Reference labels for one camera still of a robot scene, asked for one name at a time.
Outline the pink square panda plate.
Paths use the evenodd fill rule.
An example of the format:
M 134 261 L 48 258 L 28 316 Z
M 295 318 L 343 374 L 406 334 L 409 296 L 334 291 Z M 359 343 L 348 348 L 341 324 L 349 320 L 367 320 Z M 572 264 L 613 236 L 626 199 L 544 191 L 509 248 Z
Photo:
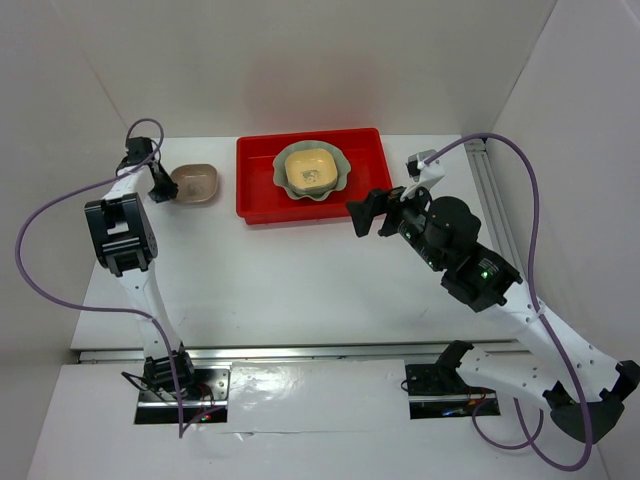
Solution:
M 210 164 L 186 164 L 177 167 L 170 174 L 177 185 L 178 193 L 174 201 L 183 205 L 210 203 L 217 194 L 219 174 Z

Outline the large green scalloped bowl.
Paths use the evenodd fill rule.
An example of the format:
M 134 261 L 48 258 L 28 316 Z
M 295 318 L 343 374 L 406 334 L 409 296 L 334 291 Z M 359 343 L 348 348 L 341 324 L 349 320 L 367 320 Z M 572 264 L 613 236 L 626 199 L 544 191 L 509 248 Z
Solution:
M 288 186 L 287 178 L 285 174 L 285 167 L 284 167 L 285 159 L 291 153 L 307 150 L 307 149 L 316 149 L 316 148 L 326 149 L 334 157 L 337 170 L 338 170 L 337 183 L 333 188 L 331 188 L 328 191 L 325 191 L 322 194 L 297 195 Z M 273 166 L 274 185 L 283 189 L 290 199 L 292 200 L 310 199 L 316 202 L 325 201 L 332 193 L 341 192 L 345 190 L 348 182 L 348 176 L 351 172 L 351 164 L 347 160 L 345 154 L 338 147 L 332 144 L 329 144 L 327 142 L 319 141 L 319 140 L 304 140 L 304 141 L 299 141 L 299 142 L 288 145 L 279 154 L 276 155 L 272 166 Z

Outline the yellow square plate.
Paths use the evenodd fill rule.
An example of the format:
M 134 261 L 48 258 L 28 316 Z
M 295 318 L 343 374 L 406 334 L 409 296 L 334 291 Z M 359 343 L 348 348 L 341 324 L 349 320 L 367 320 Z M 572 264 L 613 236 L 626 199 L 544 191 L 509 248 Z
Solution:
M 284 163 L 289 188 L 297 195 L 317 195 L 330 190 L 338 179 L 336 162 L 326 149 L 297 151 Z

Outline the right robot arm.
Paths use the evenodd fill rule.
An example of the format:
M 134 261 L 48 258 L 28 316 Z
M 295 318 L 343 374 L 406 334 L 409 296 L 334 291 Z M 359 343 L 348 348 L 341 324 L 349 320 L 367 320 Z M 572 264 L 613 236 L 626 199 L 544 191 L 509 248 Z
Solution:
M 500 361 L 467 341 L 452 342 L 439 356 L 436 379 L 448 392 L 466 384 L 502 391 L 548 413 L 571 438 L 598 442 L 618 423 L 624 402 L 639 385 L 639 366 L 618 361 L 581 337 L 533 299 L 529 284 L 500 254 L 478 241 L 481 221 L 462 200 L 432 198 L 419 188 L 371 190 L 346 208 L 359 237 L 383 216 L 378 234 L 400 235 L 435 272 L 457 301 L 515 337 L 531 353 L 522 363 Z

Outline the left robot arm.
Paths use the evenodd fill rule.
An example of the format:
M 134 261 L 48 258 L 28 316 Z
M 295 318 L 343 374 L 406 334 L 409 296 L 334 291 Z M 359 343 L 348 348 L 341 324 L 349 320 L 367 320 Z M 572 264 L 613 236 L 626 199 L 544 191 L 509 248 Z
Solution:
M 198 376 L 161 298 L 154 264 L 158 242 L 138 193 L 145 173 L 155 203 L 175 199 L 178 186 L 161 165 L 154 140 L 129 138 L 125 150 L 116 182 L 101 199 L 86 203 L 84 213 L 98 263 L 118 280 L 130 302 L 126 310 L 138 323 L 144 367 L 130 381 L 141 391 L 184 399 L 196 390 Z

